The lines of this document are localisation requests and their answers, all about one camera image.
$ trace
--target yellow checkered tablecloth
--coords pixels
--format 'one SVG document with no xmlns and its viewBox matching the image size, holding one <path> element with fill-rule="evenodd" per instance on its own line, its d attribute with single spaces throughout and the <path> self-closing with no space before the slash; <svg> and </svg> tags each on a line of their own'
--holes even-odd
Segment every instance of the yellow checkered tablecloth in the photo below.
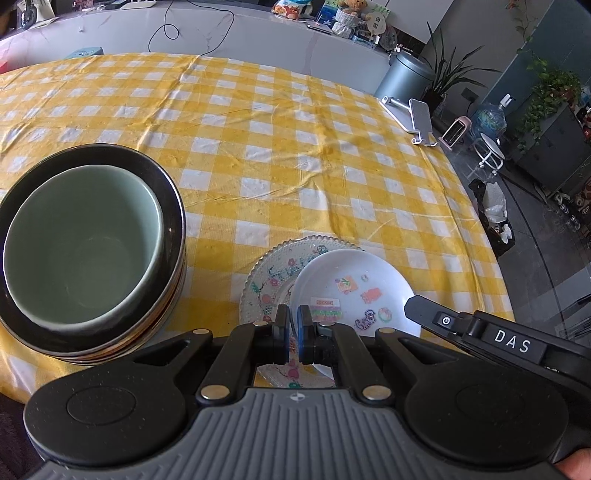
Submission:
<svg viewBox="0 0 591 480">
<path fill-rule="evenodd" d="M 512 319 L 470 199 L 439 148 L 415 147 L 364 93 L 236 60 L 123 54 L 0 76 L 0 189 L 64 148 L 145 152 L 187 212 L 188 275 L 168 329 L 227 335 L 271 247 L 335 235 L 385 258 L 417 294 Z M 0 327 L 0 391 L 26 400 L 77 367 Z"/>
</svg>

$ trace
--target teddy bear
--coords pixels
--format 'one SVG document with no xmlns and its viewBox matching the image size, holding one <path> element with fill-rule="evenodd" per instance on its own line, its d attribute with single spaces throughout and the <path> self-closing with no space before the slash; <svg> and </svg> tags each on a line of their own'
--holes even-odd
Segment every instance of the teddy bear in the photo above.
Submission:
<svg viewBox="0 0 591 480">
<path fill-rule="evenodd" d="M 368 3 L 366 0 L 340 0 L 338 6 L 344 13 L 358 17 Z"/>
</svg>

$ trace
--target finger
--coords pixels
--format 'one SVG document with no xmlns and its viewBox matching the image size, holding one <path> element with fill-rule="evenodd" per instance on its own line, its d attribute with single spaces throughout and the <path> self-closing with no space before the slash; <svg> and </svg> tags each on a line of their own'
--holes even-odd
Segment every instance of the finger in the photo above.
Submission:
<svg viewBox="0 0 591 480">
<path fill-rule="evenodd" d="M 591 448 L 577 450 L 554 466 L 570 480 L 591 480 Z"/>
</svg>

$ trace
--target gray trash can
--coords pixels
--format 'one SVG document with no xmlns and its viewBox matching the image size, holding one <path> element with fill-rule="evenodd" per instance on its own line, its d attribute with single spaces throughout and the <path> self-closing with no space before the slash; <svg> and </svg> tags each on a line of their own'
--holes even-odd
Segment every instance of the gray trash can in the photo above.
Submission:
<svg viewBox="0 0 591 480">
<path fill-rule="evenodd" d="M 389 64 L 390 68 L 374 94 L 379 99 L 389 96 L 402 103 L 408 103 L 411 98 L 420 100 L 435 79 L 435 72 L 427 63 L 405 51 L 392 55 Z"/>
</svg>

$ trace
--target marble counter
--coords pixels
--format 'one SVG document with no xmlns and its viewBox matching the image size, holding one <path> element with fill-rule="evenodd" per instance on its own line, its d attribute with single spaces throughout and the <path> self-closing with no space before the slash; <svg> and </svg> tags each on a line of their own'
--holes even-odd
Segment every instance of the marble counter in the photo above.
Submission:
<svg viewBox="0 0 591 480">
<path fill-rule="evenodd" d="M 388 56 L 349 40 L 313 31 L 301 22 L 277 18 L 269 11 L 240 4 L 204 4 L 231 10 L 232 28 L 211 56 L 249 61 L 342 83 L 373 93 L 388 70 Z M 63 59 L 83 47 L 102 47 L 105 54 L 148 51 L 148 41 L 163 24 L 168 3 L 151 8 L 77 12 L 52 24 L 18 32 L 0 41 L 0 59 L 10 69 Z M 179 30 L 176 40 L 163 29 L 151 51 L 203 54 L 214 49 L 228 30 L 231 14 L 175 2 L 167 23 Z M 167 28 L 174 37 L 174 29 Z"/>
</svg>

